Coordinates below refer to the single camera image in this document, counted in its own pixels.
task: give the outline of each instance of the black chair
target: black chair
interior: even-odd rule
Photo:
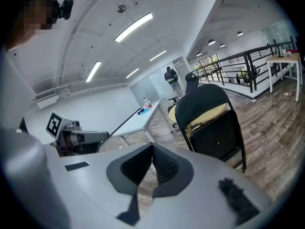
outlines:
[[[192,72],[188,73],[186,76],[185,76],[185,80],[186,80],[186,90],[185,90],[185,94],[195,90],[197,87],[198,87],[198,83],[199,83],[199,77],[197,75],[194,75]],[[169,113],[170,110],[174,107],[174,105],[177,104],[177,98],[178,97],[173,97],[173,98],[170,98],[169,100],[173,100],[174,103],[172,106],[169,106],[167,108],[167,112]]]
[[[203,113],[225,103],[229,104],[230,110],[223,112],[218,117],[203,124],[203,126],[195,128],[190,134],[190,139],[188,139],[185,128],[190,122]],[[191,151],[209,155],[224,162],[241,151],[242,160],[237,162],[233,168],[243,164],[243,172],[246,170],[246,156],[241,128],[236,112],[221,87],[214,84],[205,84],[183,96],[177,103],[175,117]]]

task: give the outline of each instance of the white ceiling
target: white ceiling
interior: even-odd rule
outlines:
[[[163,57],[149,62],[157,53],[181,50],[189,23],[196,16],[193,10],[197,2],[74,0],[68,21],[58,20],[51,31],[41,31],[25,45],[10,51],[9,56],[36,93],[61,86],[80,91],[125,84],[130,80],[125,77],[134,69],[149,68]],[[125,13],[117,12],[118,4],[127,6]],[[152,20],[121,43],[114,40],[149,12]],[[101,61],[102,65],[92,81],[84,84],[96,61]]]
[[[188,62],[198,58],[198,52],[202,52],[202,57],[219,50],[221,43],[234,42],[238,31],[246,34],[287,18],[274,0],[223,0],[211,13],[187,57]],[[210,39],[216,43],[208,46]]]

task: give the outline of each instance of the gray pants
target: gray pants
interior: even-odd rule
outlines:
[[[171,86],[172,86],[173,93],[175,94],[175,96],[182,97],[182,91],[181,91],[181,87],[180,87],[179,83],[173,82],[173,83],[171,83]]]

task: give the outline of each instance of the wooden floor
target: wooden floor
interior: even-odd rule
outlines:
[[[255,102],[226,92],[237,113],[244,138],[247,170],[243,175],[256,183],[272,199],[277,199],[285,191],[305,154],[305,91],[300,90],[298,103],[295,102],[295,91],[296,82],[284,79],[274,85],[272,94],[266,92]],[[291,93],[291,96],[283,96],[286,92]],[[167,100],[161,101],[167,118],[167,107],[171,104]],[[156,113],[151,121],[150,128],[159,144],[170,144],[188,150],[179,128],[176,126],[173,133],[170,133],[159,113]],[[149,142],[141,132],[128,135],[126,139],[131,144]],[[112,137],[104,143],[100,152],[118,148],[127,147],[119,138]],[[237,154],[232,160],[240,157],[240,154]],[[141,216],[153,202],[152,192],[155,187],[156,172],[152,166],[138,189]]]

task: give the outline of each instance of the black camera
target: black camera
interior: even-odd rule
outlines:
[[[70,18],[73,3],[73,0],[63,0],[62,3],[59,3],[60,10],[58,19],[64,18],[65,20],[68,20]]]

